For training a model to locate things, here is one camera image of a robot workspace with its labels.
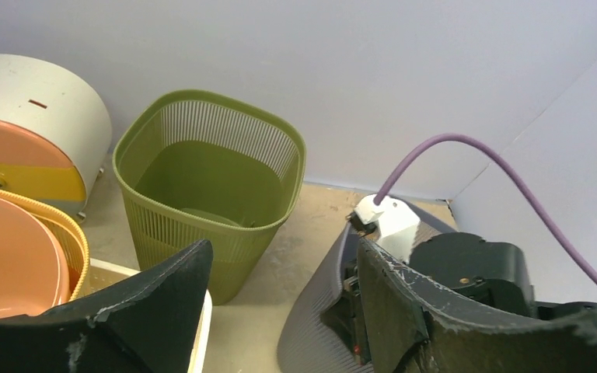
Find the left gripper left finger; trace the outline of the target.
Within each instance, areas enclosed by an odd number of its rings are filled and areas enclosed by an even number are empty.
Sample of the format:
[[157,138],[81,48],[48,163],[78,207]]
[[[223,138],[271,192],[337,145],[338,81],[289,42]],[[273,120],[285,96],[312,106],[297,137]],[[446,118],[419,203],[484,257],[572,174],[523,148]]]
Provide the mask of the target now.
[[38,316],[0,319],[0,372],[185,372],[213,260],[202,239]]

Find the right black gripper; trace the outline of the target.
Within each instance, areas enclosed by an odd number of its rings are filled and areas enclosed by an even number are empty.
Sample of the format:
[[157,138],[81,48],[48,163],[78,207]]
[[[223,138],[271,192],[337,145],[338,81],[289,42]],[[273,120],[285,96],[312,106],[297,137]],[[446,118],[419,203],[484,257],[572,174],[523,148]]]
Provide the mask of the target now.
[[593,302],[538,302],[520,248],[469,233],[436,235],[417,245],[408,263],[401,263],[475,302],[511,314],[552,321],[597,309]]

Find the grey slatted waste bin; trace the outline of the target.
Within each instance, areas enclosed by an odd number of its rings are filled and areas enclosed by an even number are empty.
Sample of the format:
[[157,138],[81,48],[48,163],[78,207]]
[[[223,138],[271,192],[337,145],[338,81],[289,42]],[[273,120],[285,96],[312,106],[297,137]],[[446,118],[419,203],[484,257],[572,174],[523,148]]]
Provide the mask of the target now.
[[358,232],[347,223],[303,288],[277,346],[283,372],[372,372],[358,283]]

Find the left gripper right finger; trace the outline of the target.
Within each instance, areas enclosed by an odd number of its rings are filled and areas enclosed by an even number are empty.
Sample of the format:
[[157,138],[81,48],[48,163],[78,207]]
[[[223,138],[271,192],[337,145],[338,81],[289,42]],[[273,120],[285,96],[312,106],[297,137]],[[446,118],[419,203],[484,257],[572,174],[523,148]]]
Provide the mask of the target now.
[[367,239],[357,260],[377,372],[597,372],[597,309],[533,319],[460,295]]

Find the olive green slatted bin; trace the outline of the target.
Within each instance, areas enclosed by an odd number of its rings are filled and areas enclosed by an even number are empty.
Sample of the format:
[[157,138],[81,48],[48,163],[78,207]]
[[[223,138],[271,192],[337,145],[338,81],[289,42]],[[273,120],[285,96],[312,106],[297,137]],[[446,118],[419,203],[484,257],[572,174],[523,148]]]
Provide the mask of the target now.
[[160,96],[113,150],[138,265],[147,270],[200,239],[214,251],[208,289],[234,299],[288,220],[306,164],[286,120],[214,92]]

